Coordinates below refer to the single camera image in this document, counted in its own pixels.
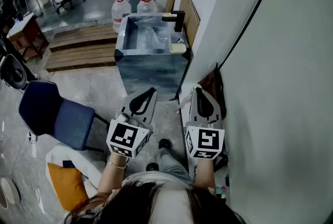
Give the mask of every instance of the black shoe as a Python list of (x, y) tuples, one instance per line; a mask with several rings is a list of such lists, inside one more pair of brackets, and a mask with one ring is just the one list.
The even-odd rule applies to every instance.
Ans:
[(149, 163), (146, 167), (147, 172), (158, 172), (158, 164), (156, 163)]
[(167, 139), (161, 139), (160, 142), (158, 143), (158, 149), (161, 149), (163, 147), (168, 148), (170, 150), (171, 149), (170, 141)]

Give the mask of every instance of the floor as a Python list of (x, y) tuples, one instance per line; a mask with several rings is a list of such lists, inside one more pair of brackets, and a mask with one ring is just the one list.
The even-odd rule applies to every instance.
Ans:
[[(70, 10), (70, 4), (65, 5), (65, 9), (60, 9), (57, 14), (55, 8), (48, 4), (43, 10), (44, 15), (37, 19), (43, 32), (53, 30), (67, 25), (91, 22), (95, 20), (104, 20), (112, 18), (111, 7), (114, 0), (74, 0), (74, 9)], [(136, 12), (136, 6), (139, 0), (130, 0), (132, 12)], [(29, 8), (40, 12), (35, 0), (29, 0)]]
[[(137, 2), (131, 0), (135, 11)], [(49, 8), (44, 17), (38, 18), (38, 22), (50, 42), (55, 32), (111, 23), (112, 3), (113, 0), (77, 2), (74, 10), (62, 10), (60, 15)], [(42, 60), (30, 59), (27, 66), (33, 73), (38, 73), (42, 80), (55, 82), (63, 97), (94, 108), (107, 120), (115, 117), (126, 97), (117, 67), (48, 73), (45, 66), (49, 55), (47, 48)], [(21, 196), (20, 204), (9, 205), (8, 210), (0, 208), (0, 220), (6, 224), (60, 223), (66, 212), (45, 177), (45, 155), (59, 142), (49, 135), (43, 135), (35, 146), (29, 144), (26, 140), (29, 131), (18, 113), (21, 97), (20, 91), (0, 81), (0, 176), (12, 178)], [(144, 171), (148, 163), (156, 160), (158, 142), (162, 138), (171, 139), (177, 159), (185, 164), (177, 104), (177, 101), (157, 102), (152, 121), (154, 134), (138, 157), (129, 161), (126, 176)], [(106, 137), (105, 124), (95, 119), (87, 144), (105, 149)]]
[[(28, 61), (33, 73), (39, 72), (42, 80), (55, 82), (60, 94), (70, 100), (92, 107), (96, 113), (110, 120), (115, 117), (126, 97), (117, 67), (79, 69), (48, 73), (44, 70), (49, 56), (47, 49), (42, 61)], [(0, 209), (0, 219), (5, 223), (58, 223), (64, 216), (58, 199), (45, 177), (45, 155), (58, 141), (49, 135), (39, 137), (33, 148), (26, 140), (28, 129), (18, 114), (22, 94), (0, 82), (1, 132), (0, 176), (12, 177), (21, 195), (22, 202)], [(185, 153), (181, 133), (180, 116), (175, 113), (176, 101), (157, 102), (153, 117), (154, 134), (135, 160), (130, 160), (126, 175), (144, 171), (153, 162), (158, 151), (158, 141), (169, 138), (178, 159), (184, 162)], [(95, 119), (87, 144), (106, 148), (106, 126)]]

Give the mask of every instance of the marble sink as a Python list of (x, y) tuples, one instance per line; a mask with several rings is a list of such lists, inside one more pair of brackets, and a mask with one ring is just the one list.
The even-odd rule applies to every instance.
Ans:
[[(184, 29), (174, 31), (174, 22), (162, 21), (162, 13), (129, 14), (122, 18), (114, 58), (127, 94), (154, 87), (158, 100), (172, 100), (186, 70), (190, 48)], [(170, 52), (182, 43), (183, 54)]]

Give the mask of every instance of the bracelet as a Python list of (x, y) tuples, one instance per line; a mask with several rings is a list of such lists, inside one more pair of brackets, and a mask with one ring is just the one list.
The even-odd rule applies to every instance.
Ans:
[(111, 166), (114, 166), (116, 168), (119, 168), (119, 169), (126, 169), (127, 168), (127, 165), (121, 167), (121, 166), (117, 166), (117, 165), (114, 165), (111, 161), (110, 161), (110, 156), (106, 159), (106, 161), (111, 165)]

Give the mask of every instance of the black faucet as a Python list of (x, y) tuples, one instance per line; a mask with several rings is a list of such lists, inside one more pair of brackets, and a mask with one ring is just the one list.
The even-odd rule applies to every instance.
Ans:
[(162, 21), (164, 22), (176, 22), (175, 24), (175, 32), (181, 32), (183, 29), (183, 23), (185, 19), (185, 12), (183, 10), (173, 10), (171, 14), (177, 14), (174, 16), (162, 16)]

